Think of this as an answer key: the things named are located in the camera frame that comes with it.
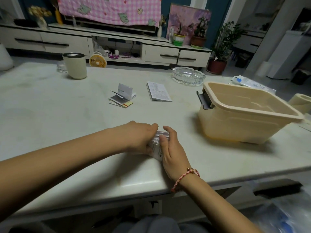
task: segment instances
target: red and white bracelet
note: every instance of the red and white bracelet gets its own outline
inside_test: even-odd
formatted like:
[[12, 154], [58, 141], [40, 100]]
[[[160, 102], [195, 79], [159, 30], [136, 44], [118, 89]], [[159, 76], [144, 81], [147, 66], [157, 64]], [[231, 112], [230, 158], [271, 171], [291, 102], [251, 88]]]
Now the red and white bracelet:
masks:
[[178, 183], [181, 181], [181, 179], [183, 179], [189, 173], [194, 173], [194, 174], [200, 176], [199, 172], [196, 169], [194, 169], [194, 168], [187, 168], [187, 172], [185, 174], [183, 174], [180, 178], [178, 178], [178, 180], [176, 181], [174, 187], [171, 189], [171, 192], [173, 192], [173, 193], [176, 192], [175, 188], [177, 187]]

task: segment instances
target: white marble table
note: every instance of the white marble table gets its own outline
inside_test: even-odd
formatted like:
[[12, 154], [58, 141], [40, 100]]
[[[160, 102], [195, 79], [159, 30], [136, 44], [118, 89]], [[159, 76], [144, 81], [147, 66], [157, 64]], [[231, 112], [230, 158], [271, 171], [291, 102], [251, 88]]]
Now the white marble table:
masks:
[[[311, 168], [311, 133], [296, 124], [263, 145], [207, 140], [197, 119], [202, 87], [180, 85], [170, 73], [87, 70], [86, 79], [71, 80], [53, 64], [24, 63], [0, 76], [0, 160], [135, 120], [176, 129], [191, 165], [214, 186]], [[164, 84], [173, 102], [150, 101], [147, 81]], [[108, 103], [118, 83], [137, 93], [127, 109]], [[171, 185], [157, 160], [119, 154], [83, 169], [19, 213], [165, 194]]]

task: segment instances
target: white and green flower pot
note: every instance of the white and green flower pot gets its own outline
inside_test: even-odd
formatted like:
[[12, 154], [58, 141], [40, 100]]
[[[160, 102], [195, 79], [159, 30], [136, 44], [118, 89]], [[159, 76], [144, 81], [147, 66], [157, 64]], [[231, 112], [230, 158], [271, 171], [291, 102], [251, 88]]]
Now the white and green flower pot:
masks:
[[186, 36], [174, 34], [173, 36], [173, 44], [175, 46], [182, 46]]

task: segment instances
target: pink checkered cloth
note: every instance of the pink checkered cloth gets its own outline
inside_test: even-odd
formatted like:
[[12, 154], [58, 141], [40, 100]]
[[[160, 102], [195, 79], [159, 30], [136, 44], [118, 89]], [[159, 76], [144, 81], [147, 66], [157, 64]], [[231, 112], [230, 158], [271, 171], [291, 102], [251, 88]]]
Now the pink checkered cloth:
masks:
[[159, 26], [161, 0], [58, 0], [63, 15], [116, 25]]

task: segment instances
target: small portable fan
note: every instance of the small portable fan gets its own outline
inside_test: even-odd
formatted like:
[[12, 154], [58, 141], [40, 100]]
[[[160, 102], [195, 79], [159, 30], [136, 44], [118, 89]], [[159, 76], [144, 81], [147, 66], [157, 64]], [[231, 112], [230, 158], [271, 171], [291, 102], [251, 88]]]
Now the small portable fan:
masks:
[[107, 61], [99, 51], [93, 52], [93, 55], [89, 60], [89, 63], [91, 67], [105, 68], [107, 66]]

